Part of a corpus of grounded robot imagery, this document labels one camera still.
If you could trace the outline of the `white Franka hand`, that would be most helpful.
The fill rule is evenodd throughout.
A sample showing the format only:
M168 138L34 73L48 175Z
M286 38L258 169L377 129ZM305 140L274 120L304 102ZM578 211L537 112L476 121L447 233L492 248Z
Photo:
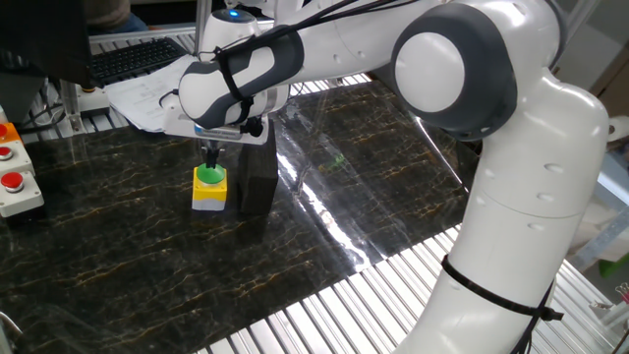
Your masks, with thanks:
M161 103L165 112L163 132L169 136L201 139L200 151L206 168L215 169L221 153L219 143L207 140L261 146L270 135L270 122L266 115L247 118L235 125L206 129L184 113L179 98L174 94L169 93Z

